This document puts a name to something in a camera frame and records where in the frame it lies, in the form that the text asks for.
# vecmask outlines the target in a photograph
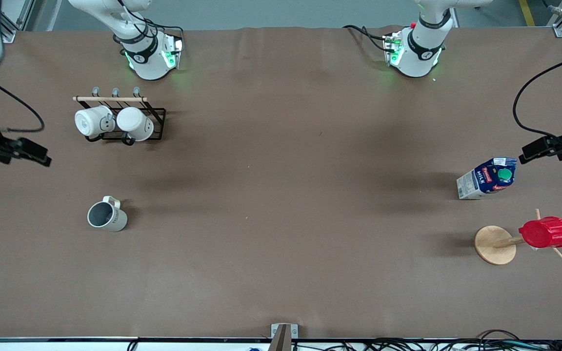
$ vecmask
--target mug rack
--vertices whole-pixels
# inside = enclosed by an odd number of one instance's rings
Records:
[[[112,111],[113,118],[116,118],[116,115],[118,115],[120,110],[126,107],[136,107],[140,109],[145,116],[154,117],[153,134],[151,134],[150,138],[147,140],[162,140],[164,122],[166,119],[166,109],[151,106],[148,98],[140,95],[139,87],[134,87],[133,95],[133,97],[129,98],[120,97],[118,88],[114,88],[112,89],[111,97],[101,97],[99,96],[99,88],[94,87],[92,88],[92,96],[74,96],[73,100],[79,102],[84,109],[90,109],[92,107],[89,102],[96,102],[98,105],[103,105]],[[131,104],[139,104],[140,107],[132,106]],[[132,146],[135,142],[134,139],[128,138],[127,132],[122,131],[118,128],[118,126],[116,126],[116,128],[111,132],[101,133],[94,138],[85,136],[85,139],[89,142],[96,142],[99,140],[121,140],[123,144],[127,146]]]

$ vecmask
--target blue carton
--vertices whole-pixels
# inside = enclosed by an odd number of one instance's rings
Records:
[[[459,198],[473,200],[506,189],[515,181],[517,158],[496,157],[457,179]]]

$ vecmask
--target brown tabletop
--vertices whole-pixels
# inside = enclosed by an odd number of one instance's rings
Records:
[[[438,66],[405,78],[345,29],[187,32],[181,71],[137,78],[110,32],[19,33],[0,84],[45,118],[25,134],[50,168],[0,164],[0,336],[562,338],[562,260],[518,249],[497,267],[474,233],[512,234],[534,209],[562,217],[562,162],[457,200],[455,179],[538,136],[513,98],[562,60],[549,28],[455,29]],[[141,88],[169,111],[164,140],[127,147],[78,133],[71,100]],[[520,105],[562,133],[562,68]],[[33,127],[0,92],[0,125]],[[130,222],[85,216],[104,195]]]

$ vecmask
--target round wooden base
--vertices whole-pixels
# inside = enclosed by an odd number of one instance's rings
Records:
[[[511,234],[496,225],[488,225],[477,231],[474,237],[474,248],[478,255],[490,264],[508,264],[515,257],[515,245],[496,249],[493,244],[499,240],[511,238]]]

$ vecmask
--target yellow floor line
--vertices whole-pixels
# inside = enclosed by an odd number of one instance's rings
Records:
[[[533,20],[533,14],[530,13],[528,2],[526,0],[520,0],[520,7],[524,14],[524,20],[526,20],[526,26],[535,27],[535,20]]]

